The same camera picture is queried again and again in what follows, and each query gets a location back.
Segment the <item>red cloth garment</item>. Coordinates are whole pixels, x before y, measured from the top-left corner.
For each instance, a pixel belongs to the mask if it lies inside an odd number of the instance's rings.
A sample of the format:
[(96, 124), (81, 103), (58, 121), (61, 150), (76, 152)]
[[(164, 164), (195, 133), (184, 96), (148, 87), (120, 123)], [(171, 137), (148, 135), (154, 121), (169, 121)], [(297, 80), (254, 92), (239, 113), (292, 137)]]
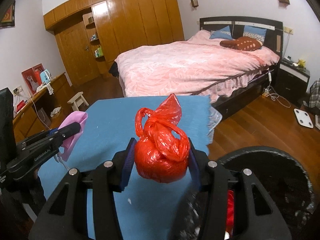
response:
[(234, 192), (228, 190), (227, 194), (227, 218), (226, 218), (226, 231), (231, 235), (234, 228)]

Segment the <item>wooden side cabinet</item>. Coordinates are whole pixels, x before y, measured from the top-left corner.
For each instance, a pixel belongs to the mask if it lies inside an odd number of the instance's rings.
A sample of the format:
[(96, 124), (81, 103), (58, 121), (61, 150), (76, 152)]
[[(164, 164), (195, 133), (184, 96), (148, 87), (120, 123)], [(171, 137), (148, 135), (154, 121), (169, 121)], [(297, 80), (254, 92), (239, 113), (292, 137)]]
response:
[(27, 96), (28, 103), (13, 120), (16, 142), (59, 127), (72, 112), (68, 100), (74, 95), (74, 90), (67, 81), (66, 74), (55, 77), (50, 85), (53, 89), (52, 95), (45, 88), (34, 96)]

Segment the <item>blue pillow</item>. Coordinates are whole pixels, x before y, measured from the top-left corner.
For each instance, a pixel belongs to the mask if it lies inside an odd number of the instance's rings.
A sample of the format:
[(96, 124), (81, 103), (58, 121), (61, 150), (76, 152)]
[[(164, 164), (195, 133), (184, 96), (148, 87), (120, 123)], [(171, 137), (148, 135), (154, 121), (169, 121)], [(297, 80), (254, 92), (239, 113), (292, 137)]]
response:
[(223, 39), (232, 40), (231, 30), (229, 26), (226, 26), (220, 30), (215, 30), (210, 33), (210, 39)]
[(259, 28), (259, 27), (253, 27), (246, 25), (244, 26), (244, 32), (243, 36), (254, 38), (262, 43), (265, 41), (267, 29), (265, 28)]

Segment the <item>black lined trash bin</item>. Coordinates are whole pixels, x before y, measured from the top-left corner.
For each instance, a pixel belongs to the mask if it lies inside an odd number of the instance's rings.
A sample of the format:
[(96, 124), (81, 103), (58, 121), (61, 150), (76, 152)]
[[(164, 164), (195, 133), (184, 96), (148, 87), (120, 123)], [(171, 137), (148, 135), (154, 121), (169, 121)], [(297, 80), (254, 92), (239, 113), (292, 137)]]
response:
[(216, 161), (192, 148), (191, 184), (170, 239), (303, 239), (314, 212), (311, 181), (288, 153), (267, 146)]

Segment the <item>black white nightstand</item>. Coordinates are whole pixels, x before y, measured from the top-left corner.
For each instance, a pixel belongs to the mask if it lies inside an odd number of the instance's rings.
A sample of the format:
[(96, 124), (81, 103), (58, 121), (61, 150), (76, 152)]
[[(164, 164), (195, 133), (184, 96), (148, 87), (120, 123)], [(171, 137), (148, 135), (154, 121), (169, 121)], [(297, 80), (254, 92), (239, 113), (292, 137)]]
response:
[(289, 102), (300, 107), (310, 80), (310, 72), (281, 61), (277, 71), (276, 92)]

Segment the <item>red picture box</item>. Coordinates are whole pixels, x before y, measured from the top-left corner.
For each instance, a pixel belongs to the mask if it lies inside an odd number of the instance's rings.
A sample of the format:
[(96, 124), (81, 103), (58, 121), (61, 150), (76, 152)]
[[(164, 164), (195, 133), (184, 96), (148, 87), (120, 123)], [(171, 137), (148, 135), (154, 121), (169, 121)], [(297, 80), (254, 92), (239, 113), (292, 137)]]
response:
[(43, 71), (43, 65), (38, 64), (22, 72), (22, 77), (32, 95), (36, 93), (37, 87), (39, 87), (42, 84), (40, 74)]

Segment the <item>pink paper piece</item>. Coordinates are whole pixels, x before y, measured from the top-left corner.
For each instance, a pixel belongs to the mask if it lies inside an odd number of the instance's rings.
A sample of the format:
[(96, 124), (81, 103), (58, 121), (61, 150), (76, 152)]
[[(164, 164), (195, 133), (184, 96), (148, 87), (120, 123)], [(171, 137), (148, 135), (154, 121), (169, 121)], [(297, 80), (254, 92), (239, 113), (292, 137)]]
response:
[(84, 127), (88, 114), (82, 111), (72, 112), (62, 124), (58, 130), (61, 130), (63, 152), (60, 153), (60, 157), (63, 161), (67, 161), (71, 152), (76, 145), (76, 142), (84, 132)]

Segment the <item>blue table mat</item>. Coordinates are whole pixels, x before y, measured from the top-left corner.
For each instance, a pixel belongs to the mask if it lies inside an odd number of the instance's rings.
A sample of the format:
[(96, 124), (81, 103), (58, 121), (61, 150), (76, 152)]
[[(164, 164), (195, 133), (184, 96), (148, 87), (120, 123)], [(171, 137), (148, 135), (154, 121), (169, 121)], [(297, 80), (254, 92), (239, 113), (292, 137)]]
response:
[[(67, 166), (87, 171), (126, 148), (136, 136), (135, 117), (141, 108), (155, 110), (164, 97), (99, 100), (89, 107), (84, 133), (76, 143)], [(209, 99), (179, 96), (182, 117), (178, 127), (196, 149), (207, 151)], [(125, 239), (168, 239), (178, 202), (190, 183), (190, 174), (180, 180), (176, 159), (157, 150), (150, 138), (138, 141), (137, 167), (123, 193), (114, 195), (121, 232)]]

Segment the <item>bed with pink duvet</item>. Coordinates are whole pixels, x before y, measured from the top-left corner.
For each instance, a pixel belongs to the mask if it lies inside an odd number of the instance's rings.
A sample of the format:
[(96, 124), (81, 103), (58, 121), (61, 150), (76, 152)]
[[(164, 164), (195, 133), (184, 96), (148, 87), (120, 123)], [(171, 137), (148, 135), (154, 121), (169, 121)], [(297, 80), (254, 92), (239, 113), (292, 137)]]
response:
[[(244, 26), (267, 29), (263, 46), (242, 51), (220, 46), (210, 33), (230, 27), (233, 40)], [(227, 118), (263, 93), (276, 77), (283, 54), (283, 23), (251, 16), (200, 19), (199, 31), (186, 41), (140, 46), (118, 55), (110, 74), (125, 97), (200, 95)]]

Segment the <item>red white book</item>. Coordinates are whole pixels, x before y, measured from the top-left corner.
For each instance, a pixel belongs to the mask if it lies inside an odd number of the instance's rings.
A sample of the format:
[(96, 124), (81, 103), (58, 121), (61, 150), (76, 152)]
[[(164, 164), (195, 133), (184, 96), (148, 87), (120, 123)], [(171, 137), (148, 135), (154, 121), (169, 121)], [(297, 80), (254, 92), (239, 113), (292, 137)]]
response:
[(315, 115), (315, 127), (320, 130), (320, 118), (318, 115)]

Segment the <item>brown dotted pillow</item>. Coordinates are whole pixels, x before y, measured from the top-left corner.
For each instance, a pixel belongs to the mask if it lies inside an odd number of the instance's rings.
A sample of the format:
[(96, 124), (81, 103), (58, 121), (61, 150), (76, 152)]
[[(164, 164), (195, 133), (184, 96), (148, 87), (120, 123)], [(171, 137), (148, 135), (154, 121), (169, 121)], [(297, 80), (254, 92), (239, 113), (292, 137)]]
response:
[(263, 43), (255, 38), (242, 36), (236, 40), (222, 40), (220, 46), (242, 51), (255, 51), (263, 46)]

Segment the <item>framed red wall picture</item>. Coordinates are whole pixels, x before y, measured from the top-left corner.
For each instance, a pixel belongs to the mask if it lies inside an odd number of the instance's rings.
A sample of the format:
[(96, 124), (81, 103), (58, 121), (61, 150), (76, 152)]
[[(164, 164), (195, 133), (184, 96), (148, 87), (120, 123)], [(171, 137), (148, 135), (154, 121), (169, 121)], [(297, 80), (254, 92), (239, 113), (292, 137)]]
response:
[(8, 28), (8, 27), (14, 27), (15, 26), (15, 4), (16, 1), (14, 1), (7, 12), (4, 15), (4, 18), (1, 20), (0, 28)]

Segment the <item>left wall lamp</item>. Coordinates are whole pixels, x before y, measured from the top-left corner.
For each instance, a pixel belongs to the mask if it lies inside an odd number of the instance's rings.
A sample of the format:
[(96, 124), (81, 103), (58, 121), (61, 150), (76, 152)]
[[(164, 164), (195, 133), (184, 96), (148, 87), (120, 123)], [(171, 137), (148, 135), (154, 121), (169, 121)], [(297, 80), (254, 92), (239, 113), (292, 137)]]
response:
[(198, 0), (190, 0), (190, 2), (193, 8), (197, 8), (199, 6)]

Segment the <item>yellow plush toy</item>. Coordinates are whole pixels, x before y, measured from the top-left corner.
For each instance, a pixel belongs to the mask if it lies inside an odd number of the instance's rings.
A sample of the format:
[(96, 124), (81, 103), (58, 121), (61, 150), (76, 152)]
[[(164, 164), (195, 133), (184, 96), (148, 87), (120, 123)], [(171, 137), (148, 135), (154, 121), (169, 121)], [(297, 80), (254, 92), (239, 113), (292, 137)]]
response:
[(306, 68), (306, 61), (304, 61), (302, 59), (299, 59), (297, 64), (298, 64), (298, 68), (299, 69), (305, 69)]

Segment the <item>red plastic bag ball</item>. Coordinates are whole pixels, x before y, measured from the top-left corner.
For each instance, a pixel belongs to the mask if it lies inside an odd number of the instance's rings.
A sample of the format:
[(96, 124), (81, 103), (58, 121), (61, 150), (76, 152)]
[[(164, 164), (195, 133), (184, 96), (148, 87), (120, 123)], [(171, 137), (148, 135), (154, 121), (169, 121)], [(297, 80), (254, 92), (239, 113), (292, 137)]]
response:
[(135, 165), (138, 174), (158, 183), (182, 179), (189, 163), (190, 142), (177, 125), (182, 109), (170, 94), (156, 110), (141, 108), (135, 117)]

